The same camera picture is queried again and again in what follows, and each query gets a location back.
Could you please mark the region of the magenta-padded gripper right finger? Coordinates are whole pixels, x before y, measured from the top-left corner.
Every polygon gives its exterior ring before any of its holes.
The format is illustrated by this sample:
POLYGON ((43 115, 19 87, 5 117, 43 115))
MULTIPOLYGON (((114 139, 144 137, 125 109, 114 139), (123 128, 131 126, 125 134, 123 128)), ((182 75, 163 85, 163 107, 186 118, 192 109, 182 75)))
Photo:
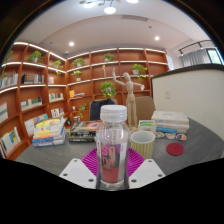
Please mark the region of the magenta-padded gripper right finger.
POLYGON ((140 188, 165 176, 153 159, 144 159, 137 151, 130 148, 127 158, 128 186, 140 188))

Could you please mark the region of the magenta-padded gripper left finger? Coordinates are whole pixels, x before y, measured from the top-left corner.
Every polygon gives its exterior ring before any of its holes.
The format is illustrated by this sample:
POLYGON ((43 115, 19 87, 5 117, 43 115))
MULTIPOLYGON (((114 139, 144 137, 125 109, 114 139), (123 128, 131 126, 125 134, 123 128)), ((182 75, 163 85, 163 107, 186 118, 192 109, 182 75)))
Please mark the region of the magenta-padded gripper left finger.
POLYGON ((95 189, 98 174, 97 149, 94 148, 81 159, 73 158, 61 172, 60 177, 78 186, 95 189))

